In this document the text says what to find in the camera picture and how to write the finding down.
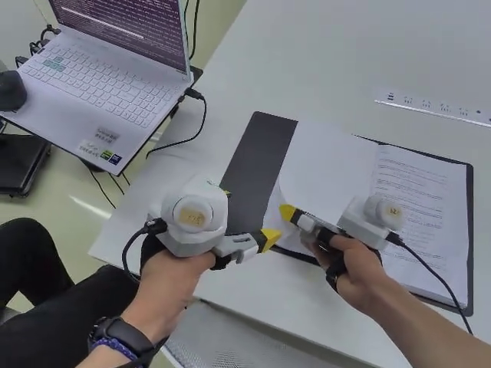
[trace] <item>laptop screen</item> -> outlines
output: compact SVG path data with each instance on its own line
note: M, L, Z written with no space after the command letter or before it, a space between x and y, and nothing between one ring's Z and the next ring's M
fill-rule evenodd
M50 0L61 25L187 73L179 0Z

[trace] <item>wrist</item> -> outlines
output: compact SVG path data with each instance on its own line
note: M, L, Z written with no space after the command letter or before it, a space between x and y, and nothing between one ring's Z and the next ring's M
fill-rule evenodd
M154 345L172 332L172 321L162 311L151 311L144 303L134 301L121 314L121 318L137 328Z
M388 310L398 308L400 300L410 294L399 283L388 276L369 287L366 315L378 322Z

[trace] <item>wristwatch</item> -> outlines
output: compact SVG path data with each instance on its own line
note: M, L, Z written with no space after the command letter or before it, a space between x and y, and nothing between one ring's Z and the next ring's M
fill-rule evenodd
M155 350L155 346L141 331L126 323L121 317L104 317L96 322L88 338L89 351L92 351L92 347L97 341L103 339L117 340L137 358ZM149 362L145 362L143 366L149 366L150 363L151 359Z

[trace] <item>white desk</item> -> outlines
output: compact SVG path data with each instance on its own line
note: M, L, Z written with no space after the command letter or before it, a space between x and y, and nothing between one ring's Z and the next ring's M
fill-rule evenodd
M373 96L376 87L395 87L489 108L491 3L396 3L249 0L196 86L209 102L203 135L148 161L91 254L120 265L121 249L149 203L176 178L199 172L219 182L255 110L331 121L351 133L474 165L470 323L491 342L491 130L383 107ZM186 101L161 144L192 135L202 112L198 102ZM137 248L130 253L135 270ZM374 322L330 290L317 268L283 255L270 252L242 267L209 272L196 296L375 366L408 365ZM439 312L462 326L456 314Z

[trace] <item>white laptop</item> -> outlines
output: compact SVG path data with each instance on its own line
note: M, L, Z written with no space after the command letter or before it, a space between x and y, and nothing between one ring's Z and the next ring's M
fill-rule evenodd
M193 84L179 0L50 0L61 34L19 73L15 125L119 175Z

